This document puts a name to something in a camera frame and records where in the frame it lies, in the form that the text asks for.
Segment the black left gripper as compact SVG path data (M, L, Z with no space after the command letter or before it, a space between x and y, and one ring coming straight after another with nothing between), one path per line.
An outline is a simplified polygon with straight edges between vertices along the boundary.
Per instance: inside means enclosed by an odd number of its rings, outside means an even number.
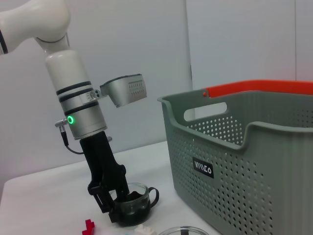
M111 223L117 223L114 201L128 201L130 193L126 168L116 162L105 132L81 139L80 145L91 172L88 192L95 198L101 212L109 214ZM114 201L109 193L112 190L116 194Z

